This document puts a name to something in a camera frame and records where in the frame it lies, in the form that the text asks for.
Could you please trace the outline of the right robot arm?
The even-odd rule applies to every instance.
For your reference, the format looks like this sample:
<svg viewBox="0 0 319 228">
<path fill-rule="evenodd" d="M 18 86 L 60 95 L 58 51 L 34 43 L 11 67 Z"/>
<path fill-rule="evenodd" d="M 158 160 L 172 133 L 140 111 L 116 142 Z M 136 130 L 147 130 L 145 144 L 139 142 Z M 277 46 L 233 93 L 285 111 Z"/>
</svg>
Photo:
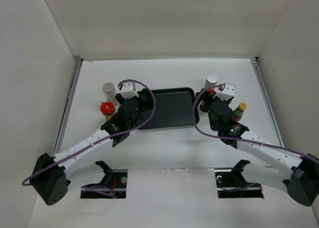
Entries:
<svg viewBox="0 0 319 228">
<path fill-rule="evenodd" d="M 237 186 L 260 183 L 287 193 L 297 203 L 310 207 L 319 194 L 319 160 L 308 153 L 269 144 L 248 127 L 232 119 L 233 111 L 226 101 L 214 100 L 208 105 L 211 130 L 225 143 L 246 152 L 274 168 L 262 168 L 239 161 L 232 169 L 231 180 Z"/>
</svg>

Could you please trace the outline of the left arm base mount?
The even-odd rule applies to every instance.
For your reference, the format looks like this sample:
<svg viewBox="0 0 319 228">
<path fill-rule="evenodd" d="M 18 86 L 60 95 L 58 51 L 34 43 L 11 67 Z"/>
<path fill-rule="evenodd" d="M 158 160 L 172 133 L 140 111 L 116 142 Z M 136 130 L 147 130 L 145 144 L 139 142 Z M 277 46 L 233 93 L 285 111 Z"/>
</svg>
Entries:
<svg viewBox="0 0 319 228">
<path fill-rule="evenodd" d="M 125 199 L 127 194 L 128 171 L 113 170 L 104 161 L 96 162 L 104 176 L 99 183 L 85 185 L 81 189 L 81 199 Z"/>
</svg>

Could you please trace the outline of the white bead jar silver lid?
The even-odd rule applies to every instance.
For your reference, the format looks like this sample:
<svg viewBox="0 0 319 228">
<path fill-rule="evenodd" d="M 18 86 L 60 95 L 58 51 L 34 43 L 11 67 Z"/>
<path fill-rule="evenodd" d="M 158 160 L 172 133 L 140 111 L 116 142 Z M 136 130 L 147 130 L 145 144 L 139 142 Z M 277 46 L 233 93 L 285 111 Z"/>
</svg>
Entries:
<svg viewBox="0 0 319 228">
<path fill-rule="evenodd" d="M 104 94 L 106 95 L 107 101 L 111 102 L 114 106 L 118 105 L 116 100 L 116 89 L 113 83 L 105 83 L 102 87 Z"/>
</svg>

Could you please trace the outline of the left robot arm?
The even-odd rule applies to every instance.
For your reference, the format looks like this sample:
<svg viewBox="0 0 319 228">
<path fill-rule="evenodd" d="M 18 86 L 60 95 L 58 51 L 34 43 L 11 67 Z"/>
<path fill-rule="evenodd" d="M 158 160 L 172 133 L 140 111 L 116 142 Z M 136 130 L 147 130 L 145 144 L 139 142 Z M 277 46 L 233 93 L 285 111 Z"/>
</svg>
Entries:
<svg viewBox="0 0 319 228">
<path fill-rule="evenodd" d="M 47 206 L 56 204 L 74 188 L 94 191 L 108 187 L 113 170 L 103 155 L 145 125 L 151 115 L 145 117 L 144 112 L 154 114 L 155 109 L 154 94 L 147 90 L 123 99 L 117 113 L 91 136 L 63 152 L 39 156 L 30 185 Z"/>
</svg>

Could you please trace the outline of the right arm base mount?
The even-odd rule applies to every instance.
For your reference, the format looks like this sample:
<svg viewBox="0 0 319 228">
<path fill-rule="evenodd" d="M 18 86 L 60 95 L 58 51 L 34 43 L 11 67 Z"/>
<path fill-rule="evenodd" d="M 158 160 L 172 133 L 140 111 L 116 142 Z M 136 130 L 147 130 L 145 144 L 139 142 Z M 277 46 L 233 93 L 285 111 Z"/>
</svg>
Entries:
<svg viewBox="0 0 319 228">
<path fill-rule="evenodd" d="M 264 198 L 261 184 L 248 183 L 242 176 L 248 160 L 240 160 L 233 168 L 214 170 L 217 196 L 220 199 Z"/>
</svg>

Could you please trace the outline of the yellow cap sauce bottle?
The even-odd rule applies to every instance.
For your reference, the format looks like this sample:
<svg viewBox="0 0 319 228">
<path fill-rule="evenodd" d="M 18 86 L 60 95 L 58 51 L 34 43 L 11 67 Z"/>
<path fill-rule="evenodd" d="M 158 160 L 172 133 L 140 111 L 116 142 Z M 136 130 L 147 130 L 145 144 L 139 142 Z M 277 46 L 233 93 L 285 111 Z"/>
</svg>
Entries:
<svg viewBox="0 0 319 228">
<path fill-rule="evenodd" d="M 232 120 L 236 122 L 240 121 L 246 108 L 247 108 L 246 103 L 244 102 L 240 103 L 238 107 L 233 111 Z"/>
</svg>

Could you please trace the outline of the red lid sauce jar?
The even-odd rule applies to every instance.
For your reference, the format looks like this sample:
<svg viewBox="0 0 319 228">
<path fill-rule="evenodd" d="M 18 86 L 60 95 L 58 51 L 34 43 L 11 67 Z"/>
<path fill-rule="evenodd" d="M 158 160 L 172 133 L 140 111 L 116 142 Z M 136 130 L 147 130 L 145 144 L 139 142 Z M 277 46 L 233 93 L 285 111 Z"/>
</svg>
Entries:
<svg viewBox="0 0 319 228">
<path fill-rule="evenodd" d="M 208 112 L 208 107 L 213 101 L 213 97 L 216 95 L 214 89 L 207 89 L 205 93 L 201 96 L 200 110 L 202 112 Z"/>
<path fill-rule="evenodd" d="M 100 111 L 106 121 L 109 121 L 116 114 L 115 106 L 112 102 L 101 103 Z"/>
</svg>

